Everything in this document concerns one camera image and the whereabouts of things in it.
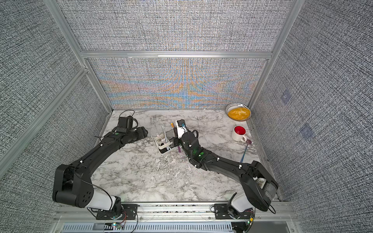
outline vent grille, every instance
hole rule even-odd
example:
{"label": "vent grille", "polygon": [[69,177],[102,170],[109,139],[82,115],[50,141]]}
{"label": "vent grille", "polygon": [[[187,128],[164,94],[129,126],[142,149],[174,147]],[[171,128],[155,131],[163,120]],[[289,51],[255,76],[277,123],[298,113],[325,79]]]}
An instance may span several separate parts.
{"label": "vent grille", "polygon": [[[111,226],[104,223],[65,223],[62,233],[131,232],[135,226],[136,223],[126,223],[122,231],[120,231],[113,230]],[[232,224],[230,222],[138,223],[136,232],[232,232]]]}

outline metal rail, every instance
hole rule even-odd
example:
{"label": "metal rail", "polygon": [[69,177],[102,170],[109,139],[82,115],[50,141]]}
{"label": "metal rail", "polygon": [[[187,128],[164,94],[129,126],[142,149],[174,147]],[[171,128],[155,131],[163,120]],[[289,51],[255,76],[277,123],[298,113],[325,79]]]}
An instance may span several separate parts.
{"label": "metal rail", "polygon": [[81,51],[83,58],[261,58],[270,59],[272,52],[250,51]]}
{"label": "metal rail", "polygon": [[[216,203],[227,202],[127,202],[138,204],[138,217],[142,222],[240,222],[240,219],[217,220],[210,208]],[[276,214],[256,210],[256,221],[298,221],[290,202],[272,202]],[[87,209],[62,205],[53,222],[115,222],[115,220],[96,220]]]}

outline metal bracket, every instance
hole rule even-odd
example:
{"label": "metal bracket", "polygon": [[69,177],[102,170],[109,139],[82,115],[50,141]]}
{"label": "metal bracket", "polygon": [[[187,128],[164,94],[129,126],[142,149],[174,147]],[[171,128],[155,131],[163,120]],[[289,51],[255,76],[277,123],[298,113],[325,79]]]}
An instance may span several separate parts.
{"label": "metal bracket", "polygon": [[[137,213],[137,204],[122,204],[123,212],[125,212],[127,215],[126,220],[135,220],[136,219],[136,213]],[[118,219],[115,220],[123,220],[125,215],[122,215]],[[96,216],[97,220],[113,220],[109,216],[106,215],[106,210],[99,210],[97,212]]]}
{"label": "metal bracket", "polygon": [[[227,204],[215,204],[214,205],[214,214],[215,219],[232,219],[232,217],[228,213],[228,207]],[[243,212],[240,217],[237,219],[250,219],[251,214],[248,214],[248,212]]]}

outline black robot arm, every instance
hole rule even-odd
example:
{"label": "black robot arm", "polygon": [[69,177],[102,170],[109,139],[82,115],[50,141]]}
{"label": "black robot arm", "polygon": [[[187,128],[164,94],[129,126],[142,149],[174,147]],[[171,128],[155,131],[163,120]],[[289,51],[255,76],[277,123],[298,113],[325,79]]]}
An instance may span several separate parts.
{"label": "black robot arm", "polygon": [[[198,131],[190,131],[184,120],[177,121],[174,129],[178,143],[189,158],[189,162],[196,168],[214,171],[239,182],[248,201],[261,211],[267,211],[278,189],[278,184],[260,162],[251,164],[239,163],[220,157],[203,147],[198,142]],[[262,188],[254,178],[264,178]]]}
{"label": "black robot arm", "polygon": [[101,142],[83,157],[56,169],[53,201],[80,208],[106,210],[105,215],[116,218],[122,214],[120,198],[94,191],[91,176],[99,165],[125,144],[147,137],[144,127],[132,127],[132,116],[120,117],[118,126],[103,136]]}

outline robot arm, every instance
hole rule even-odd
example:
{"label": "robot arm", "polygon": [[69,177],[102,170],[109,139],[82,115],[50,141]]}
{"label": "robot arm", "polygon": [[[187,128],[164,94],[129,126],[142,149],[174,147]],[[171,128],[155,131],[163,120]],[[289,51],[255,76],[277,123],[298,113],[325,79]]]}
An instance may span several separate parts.
{"label": "robot arm", "polygon": [[69,165],[60,165],[54,176],[53,201],[80,208],[105,210],[103,215],[118,218],[123,211],[121,199],[94,190],[91,176],[112,153],[125,144],[147,137],[148,131],[144,127],[132,128],[133,121],[137,123],[132,116],[120,117],[118,126],[107,133],[91,151]]}
{"label": "robot arm", "polygon": [[[104,190],[105,193],[94,190],[95,185],[92,184],[91,176],[112,153],[125,144],[147,137],[148,132],[144,127],[132,128],[133,121],[137,123],[137,120],[131,116],[119,117],[118,126],[107,133],[91,151],[71,164],[62,164],[56,169],[53,186],[55,202],[98,209],[96,216],[98,220],[124,218],[121,199],[109,195]],[[278,184],[259,162],[239,163],[220,157],[199,145],[198,131],[188,130],[184,120],[177,121],[176,125],[177,127],[174,128],[176,136],[171,139],[173,147],[180,145],[191,164],[196,168],[221,173],[242,185],[245,193],[233,196],[229,203],[222,207],[225,208],[223,211],[228,212],[233,218],[240,218],[250,206],[262,211],[268,210]],[[264,182],[259,186],[254,180],[255,177]]]}
{"label": "robot arm", "polygon": [[[233,180],[239,182],[247,200],[252,206],[261,211],[267,211],[271,201],[278,189],[278,184],[269,172],[263,167],[260,162],[253,161],[251,164],[239,163],[216,155],[215,153],[201,147],[198,142],[198,131],[191,132],[185,125],[184,120],[176,121],[177,127],[174,128],[178,143],[188,156],[189,162],[196,168],[201,168],[206,171],[214,171],[223,174]],[[261,178],[262,184],[254,180]],[[233,207],[231,209],[232,217],[237,217],[245,209],[247,200],[242,199],[240,195],[236,199],[232,199],[229,203]]]}

